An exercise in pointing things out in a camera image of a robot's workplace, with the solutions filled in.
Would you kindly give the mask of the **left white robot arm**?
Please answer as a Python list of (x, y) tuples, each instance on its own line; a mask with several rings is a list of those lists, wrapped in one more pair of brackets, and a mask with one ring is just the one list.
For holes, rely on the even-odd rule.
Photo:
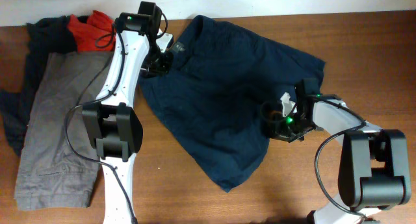
[(133, 208), (133, 167), (143, 128), (133, 109), (140, 77), (169, 72), (174, 37), (160, 29), (165, 18), (151, 2), (137, 13), (121, 13), (114, 22), (114, 54), (105, 83), (91, 103), (82, 107), (90, 145), (96, 150), (105, 179), (104, 224), (136, 223)]

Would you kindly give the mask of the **navy blue shorts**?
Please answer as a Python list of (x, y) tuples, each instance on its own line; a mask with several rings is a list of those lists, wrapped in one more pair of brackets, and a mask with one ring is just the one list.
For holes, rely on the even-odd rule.
[(170, 71), (143, 78), (153, 113), (225, 192), (263, 161), (261, 105), (324, 78), (323, 60), (226, 21), (196, 16), (171, 47)]

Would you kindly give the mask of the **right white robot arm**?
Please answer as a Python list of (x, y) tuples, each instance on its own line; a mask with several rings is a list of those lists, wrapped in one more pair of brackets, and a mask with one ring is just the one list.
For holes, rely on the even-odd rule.
[[(410, 163), (402, 131), (368, 122), (339, 96), (321, 93), (316, 79), (303, 79), (294, 90), (294, 101), (284, 93), (264, 102), (259, 115), (266, 135), (275, 140), (302, 141), (311, 131), (329, 134), (314, 159), (317, 182), (328, 203), (310, 211), (308, 223), (375, 223), (375, 214), (410, 200)], [(319, 171), (320, 154), (332, 140), (342, 147), (335, 197), (325, 189)]]

